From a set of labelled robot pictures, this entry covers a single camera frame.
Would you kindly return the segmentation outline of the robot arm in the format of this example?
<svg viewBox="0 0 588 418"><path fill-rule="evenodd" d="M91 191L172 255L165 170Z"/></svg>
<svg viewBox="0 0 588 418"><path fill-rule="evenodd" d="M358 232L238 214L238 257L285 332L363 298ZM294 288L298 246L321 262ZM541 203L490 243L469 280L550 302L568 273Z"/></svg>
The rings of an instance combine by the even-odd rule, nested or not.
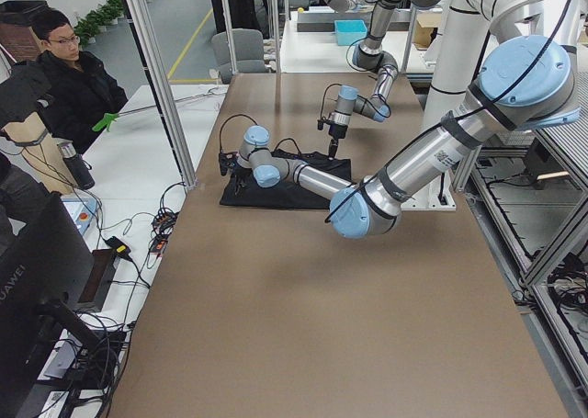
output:
<svg viewBox="0 0 588 418"><path fill-rule="evenodd" d="M390 116L387 103L390 90L398 78L399 68L394 57L382 49L382 41L388 31L394 9L403 1L409 1L419 8L428 9L440 0L375 0L367 35L354 47L353 65L377 76L373 94L362 97L357 89L348 85L340 88L336 106L328 117L318 120L318 128L329 126L331 141L328 156L336 155L339 141L346 135L353 113L382 122Z"/></svg>
<svg viewBox="0 0 588 418"><path fill-rule="evenodd" d="M440 0L373 0L369 29L355 46L353 63L374 73L377 82L369 98L342 86L334 111L319 119L332 137L331 153L353 114L376 121L390 115L387 100L398 65L382 41L403 1L428 9ZM346 238L388 232L399 222L404 202L491 136L579 118L576 42L586 11L587 0L451 0L434 79L447 83L448 93L461 96L461 103L358 183L298 156L276 157L268 130L260 125L246 131L237 151L220 152L220 170L239 179L251 176L262 188L288 180L327 198L326 220Z"/></svg>

